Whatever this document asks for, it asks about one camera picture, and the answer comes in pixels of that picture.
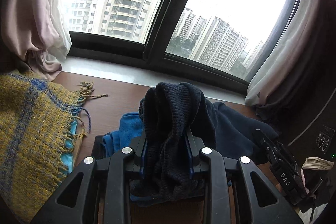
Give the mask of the person's right hand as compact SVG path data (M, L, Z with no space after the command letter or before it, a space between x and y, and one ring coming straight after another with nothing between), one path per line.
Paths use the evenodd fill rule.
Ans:
M276 184L275 187L277 188L277 190L278 190L282 195L285 194L285 192L284 192L284 190L283 190L283 188L282 188L282 186L281 186L280 183Z

